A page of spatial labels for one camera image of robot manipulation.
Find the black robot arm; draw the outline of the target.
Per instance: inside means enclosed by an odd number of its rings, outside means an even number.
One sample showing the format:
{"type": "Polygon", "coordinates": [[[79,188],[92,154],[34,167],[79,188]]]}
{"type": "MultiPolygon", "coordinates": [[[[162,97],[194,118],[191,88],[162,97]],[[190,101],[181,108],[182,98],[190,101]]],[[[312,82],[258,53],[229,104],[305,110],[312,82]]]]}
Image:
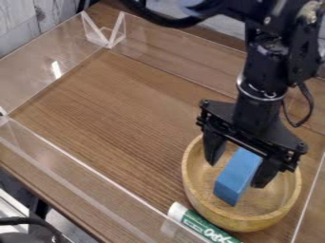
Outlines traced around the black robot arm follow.
{"type": "Polygon", "coordinates": [[[306,81],[324,63],[318,33],[325,0],[181,0],[183,18],[166,17],[141,0],[121,0],[149,22],[166,28],[189,28],[217,15],[245,24],[246,61],[238,74],[234,103],[202,100],[197,124],[203,133],[205,158],[217,164],[230,141],[262,156],[250,185],[262,188],[285,171],[297,169],[308,144],[289,131],[309,117],[293,121],[286,94],[297,87],[314,107],[306,81]]]}

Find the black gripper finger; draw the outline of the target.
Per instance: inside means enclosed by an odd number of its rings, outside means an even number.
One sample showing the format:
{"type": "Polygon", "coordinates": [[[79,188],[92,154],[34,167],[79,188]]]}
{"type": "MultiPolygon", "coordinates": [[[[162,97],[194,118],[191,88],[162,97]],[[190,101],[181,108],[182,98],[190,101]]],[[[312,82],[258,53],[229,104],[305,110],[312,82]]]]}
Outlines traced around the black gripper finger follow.
{"type": "Polygon", "coordinates": [[[274,158],[264,159],[256,172],[250,185],[264,188],[282,169],[282,162],[274,158]]]}
{"type": "Polygon", "coordinates": [[[226,150],[228,140],[223,135],[213,132],[211,129],[203,130],[205,159],[210,166],[215,166],[226,150]]]}

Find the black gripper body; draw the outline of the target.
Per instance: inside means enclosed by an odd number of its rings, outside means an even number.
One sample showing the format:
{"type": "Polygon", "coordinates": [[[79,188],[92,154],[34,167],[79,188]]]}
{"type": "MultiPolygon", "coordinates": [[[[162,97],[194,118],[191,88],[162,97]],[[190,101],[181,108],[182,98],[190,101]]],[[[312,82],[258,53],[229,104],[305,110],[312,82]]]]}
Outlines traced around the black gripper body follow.
{"type": "Polygon", "coordinates": [[[223,135],[228,142],[248,149],[262,159],[282,162],[280,172],[294,172],[308,145],[289,131],[282,119],[281,108],[288,94],[285,82],[256,82],[238,80],[238,97],[233,103],[203,99],[197,124],[202,134],[211,129],[223,135]]]}

